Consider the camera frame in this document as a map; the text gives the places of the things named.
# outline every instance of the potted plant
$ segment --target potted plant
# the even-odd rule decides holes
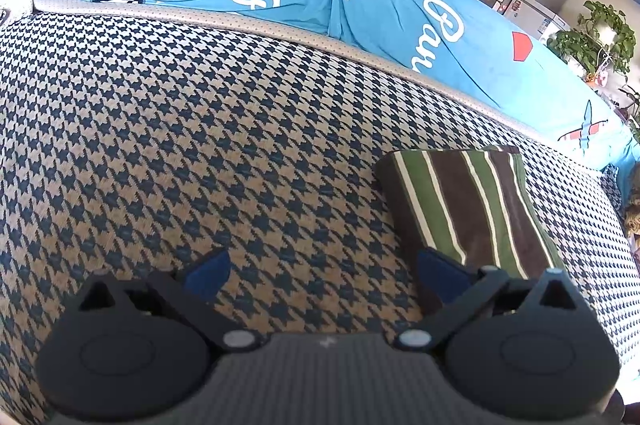
[[[625,84],[618,90],[623,92],[631,100],[631,103],[624,108],[618,108],[617,111],[622,118],[626,119],[626,124],[631,129],[636,141],[640,142],[640,93],[629,84]]]
[[[626,23],[625,13],[597,1],[585,1],[584,6],[590,15],[580,14],[578,27],[556,33],[548,41],[548,48],[565,62],[570,57],[578,61],[586,71],[581,77],[585,82],[596,79],[607,68],[626,79],[636,35]]]

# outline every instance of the brown stripe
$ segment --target brown stripe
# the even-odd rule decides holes
[[[431,151],[442,197],[453,221],[458,242],[466,253],[466,266],[494,264],[491,229],[478,187],[460,151]]]
[[[394,154],[390,152],[381,158],[375,165],[374,173],[385,193],[386,205],[391,212],[396,234],[400,237],[404,259],[409,264],[414,264],[415,254],[425,249],[427,245],[422,242],[409,196],[396,168]]]
[[[549,267],[545,249],[540,243],[536,229],[527,215],[527,209],[518,197],[517,184],[509,155],[500,151],[489,151],[489,158],[498,173],[504,204],[509,212],[513,242],[518,251],[520,264],[529,278],[539,277]]]
[[[520,154],[520,149],[515,145],[488,145],[483,147],[483,150],[501,150],[511,154]]]

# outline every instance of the red shape print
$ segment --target red shape print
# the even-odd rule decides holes
[[[531,50],[533,43],[526,33],[513,32],[513,60],[516,62],[524,62]]]

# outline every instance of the green striped cushion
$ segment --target green striped cushion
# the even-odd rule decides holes
[[[403,150],[376,165],[402,246],[431,246],[479,267],[495,264],[512,277],[539,277],[563,267],[525,187],[516,148]]]

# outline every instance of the grey rivet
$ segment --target grey rivet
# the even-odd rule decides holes
[[[408,329],[400,333],[398,340],[405,347],[424,347],[431,342],[431,335],[422,329]]]
[[[222,337],[222,341],[225,342],[226,347],[244,349],[255,344],[255,336],[246,329],[235,329],[234,331],[227,331]]]

